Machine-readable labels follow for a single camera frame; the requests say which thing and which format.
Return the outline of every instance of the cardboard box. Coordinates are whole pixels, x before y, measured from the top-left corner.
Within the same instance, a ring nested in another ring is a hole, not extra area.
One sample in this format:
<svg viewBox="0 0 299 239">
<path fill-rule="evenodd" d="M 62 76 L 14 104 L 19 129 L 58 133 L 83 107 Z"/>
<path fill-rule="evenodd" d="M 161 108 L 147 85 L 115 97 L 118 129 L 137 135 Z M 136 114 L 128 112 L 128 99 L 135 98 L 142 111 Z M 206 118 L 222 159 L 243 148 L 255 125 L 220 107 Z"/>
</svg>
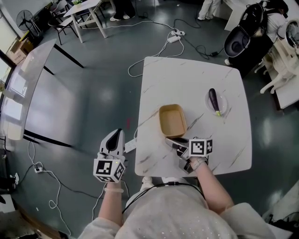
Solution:
<svg viewBox="0 0 299 239">
<path fill-rule="evenodd" d="M 15 63 L 19 64 L 33 50 L 32 43 L 26 38 L 20 42 L 17 39 L 12 43 L 6 55 Z"/>
</svg>

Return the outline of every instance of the small table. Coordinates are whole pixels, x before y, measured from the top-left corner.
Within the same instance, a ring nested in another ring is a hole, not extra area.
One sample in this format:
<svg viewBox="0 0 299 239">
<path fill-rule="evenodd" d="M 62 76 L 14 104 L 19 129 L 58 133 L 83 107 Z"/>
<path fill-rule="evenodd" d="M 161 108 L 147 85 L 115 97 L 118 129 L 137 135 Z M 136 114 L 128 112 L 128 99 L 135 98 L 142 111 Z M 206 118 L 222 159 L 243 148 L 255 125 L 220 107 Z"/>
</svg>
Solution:
<svg viewBox="0 0 299 239">
<path fill-rule="evenodd" d="M 11 140 L 21 140 L 24 138 L 38 143 L 28 137 L 30 136 L 49 143 L 71 147 L 69 144 L 46 138 L 25 129 L 33 93 L 42 70 L 45 69 L 53 75 L 53 73 L 45 67 L 45 63 L 52 49 L 57 49 L 75 64 L 83 68 L 77 60 L 57 46 L 55 42 L 56 39 L 48 41 L 32 50 L 26 59 L 16 66 L 12 73 L 7 90 L 14 95 L 14 99 L 4 97 L 0 117 L 1 131 Z"/>
<path fill-rule="evenodd" d="M 79 32 L 79 27 L 80 26 L 83 26 L 83 25 L 86 25 L 86 24 L 90 24 L 90 23 L 93 23 L 95 22 L 98 26 L 98 28 L 100 29 L 101 33 L 103 34 L 103 37 L 104 38 L 107 38 L 107 35 L 106 33 L 104 32 L 97 16 L 95 15 L 92 7 L 96 7 L 100 2 L 102 2 L 102 0 L 88 0 L 88 1 L 85 1 L 85 2 L 82 2 L 80 4 L 77 4 L 77 5 L 74 5 L 69 11 L 67 11 L 67 13 L 64 15 L 64 17 L 67 17 L 67 16 L 71 16 L 72 19 L 73 19 L 73 23 L 74 23 L 74 26 L 75 26 L 75 29 L 78 33 L 78 36 L 79 36 L 79 39 L 80 39 L 80 42 L 83 43 L 82 41 L 82 36 Z M 86 10 L 88 9 L 91 16 L 93 17 L 93 20 L 88 20 L 88 21 L 85 21 L 85 22 L 82 22 L 82 23 L 77 23 L 76 21 L 76 18 L 75 18 L 75 14 L 78 13 L 78 12 L 81 12 L 83 10 Z"/>
<path fill-rule="evenodd" d="M 222 117 L 205 105 L 210 88 L 225 96 L 228 109 Z M 209 167 L 214 174 L 251 167 L 251 128 L 243 82 L 238 70 L 177 58 L 144 60 L 139 108 L 135 172 L 140 176 L 191 177 L 178 166 L 179 157 L 164 141 L 159 108 L 182 106 L 187 122 L 183 136 L 213 139 Z"/>
</svg>

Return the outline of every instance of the eggplant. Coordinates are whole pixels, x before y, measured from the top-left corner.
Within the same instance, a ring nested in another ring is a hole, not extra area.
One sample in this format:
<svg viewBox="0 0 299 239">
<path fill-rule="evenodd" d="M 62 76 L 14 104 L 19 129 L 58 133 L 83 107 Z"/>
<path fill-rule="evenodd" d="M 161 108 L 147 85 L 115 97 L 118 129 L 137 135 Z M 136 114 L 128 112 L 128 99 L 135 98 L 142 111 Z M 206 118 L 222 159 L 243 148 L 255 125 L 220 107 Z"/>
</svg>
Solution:
<svg viewBox="0 0 299 239">
<path fill-rule="evenodd" d="M 218 106 L 218 100 L 217 100 L 217 95 L 216 91 L 214 88 L 209 89 L 209 98 L 211 100 L 212 106 L 218 116 L 221 116 L 219 106 Z"/>
</svg>

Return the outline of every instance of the person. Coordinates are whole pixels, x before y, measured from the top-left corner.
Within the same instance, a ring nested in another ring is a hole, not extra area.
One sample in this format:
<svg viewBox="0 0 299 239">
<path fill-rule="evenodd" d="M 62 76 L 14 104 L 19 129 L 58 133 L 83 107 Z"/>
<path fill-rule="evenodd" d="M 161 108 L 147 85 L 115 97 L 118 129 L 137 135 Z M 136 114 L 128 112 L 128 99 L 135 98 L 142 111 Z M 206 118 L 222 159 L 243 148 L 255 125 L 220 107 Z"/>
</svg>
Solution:
<svg viewBox="0 0 299 239">
<path fill-rule="evenodd" d="M 267 224 L 247 203 L 234 205 L 213 175 L 205 158 L 191 157 L 204 197 L 193 187 L 175 185 L 153 188 L 132 203 L 122 215 L 121 184 L 107 183 L 99 217 L 79 239 L 273 239 Z M 174 182 L 164 178 L 164 182 Z M 144 177 L 141 191 L 152 186 Z"/>
<path fill-rule="evenodd" d="M 198 15 L 198 20 L 212 19 L 213 13 L 220 5 L 220 0 L 205 0 Z"/>
<path fill-rule="evenodd" d="M 252 37 L 249 46 L 240 55 L 225 60 L 226 65 L 232 65 L 240 71 L 242 78 L 261 62 L 278 37 L 285 38 L 287 20 L 284 15 L 289 11 L 287 4 L 283 0 L 270 0 L 265 8 L 272 12 L 268 14 L 266 34 Z"/>
<path fill-rule="evenodd" d="M 120 21 L 135 17 L 135 9 L 131 0 L 113 0 L 116 13 L 110 18 L 110 21 Z"/>
</svg>

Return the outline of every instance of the wristband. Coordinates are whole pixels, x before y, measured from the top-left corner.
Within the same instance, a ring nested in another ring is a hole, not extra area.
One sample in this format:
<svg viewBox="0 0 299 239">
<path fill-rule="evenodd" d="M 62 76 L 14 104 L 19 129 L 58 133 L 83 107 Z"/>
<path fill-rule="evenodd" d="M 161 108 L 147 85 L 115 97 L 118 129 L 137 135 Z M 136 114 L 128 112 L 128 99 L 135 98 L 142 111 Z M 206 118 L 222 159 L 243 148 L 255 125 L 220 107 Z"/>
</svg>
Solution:
<svg viewBox="0 0 299 239">
<path fill-rule="evenodd" d="M 123 189 L 108 189 L 108 188 L 104 188 L 105 192 L 120 192 L 123 193 Z"/>
<path fill-rule="evenodd" d="M 203 162 L 206 162 L 205 158 L 196 158 L 196 160 L 191 163 L 192 169 L 195 171 Z"/>
</svg>

